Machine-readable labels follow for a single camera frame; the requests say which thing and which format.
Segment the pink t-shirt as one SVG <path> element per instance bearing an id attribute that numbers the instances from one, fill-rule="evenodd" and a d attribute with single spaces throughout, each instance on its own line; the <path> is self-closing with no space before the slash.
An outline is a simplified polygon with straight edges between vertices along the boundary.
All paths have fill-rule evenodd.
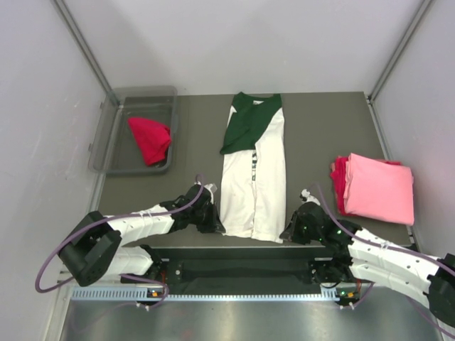
<path id="1" fill-rule="evenodd" d="M 344 209 L 374 220 L 414 224 L 411 168 L 352 153 L 346 163 Z"/>

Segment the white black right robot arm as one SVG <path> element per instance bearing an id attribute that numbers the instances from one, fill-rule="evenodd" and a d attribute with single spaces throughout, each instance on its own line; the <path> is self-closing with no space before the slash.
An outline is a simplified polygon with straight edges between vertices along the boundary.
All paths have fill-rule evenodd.
<path id="1" fill-rule="evenodd" d="M 385 286 L 454 326 L 453 254 L 438 258 L 400 247 L 359 224 L 333 220 L 315 202 L 301 205 L 280 237 L 297 244 L 317 241 L 330 249 L 329 269 L 335 281 L 355 278 Z"/>

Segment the white and green t-shirt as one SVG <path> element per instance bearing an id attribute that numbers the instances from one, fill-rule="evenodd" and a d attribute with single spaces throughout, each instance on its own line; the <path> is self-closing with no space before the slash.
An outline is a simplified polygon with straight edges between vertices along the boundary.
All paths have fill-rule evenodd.
<path id="1" fill-rule="evenodd" d="M 280 94 L 240 92 L 230 105 L 220 154 L 220 220 L 227 236 L 282 243 L 287 177 Z"/>

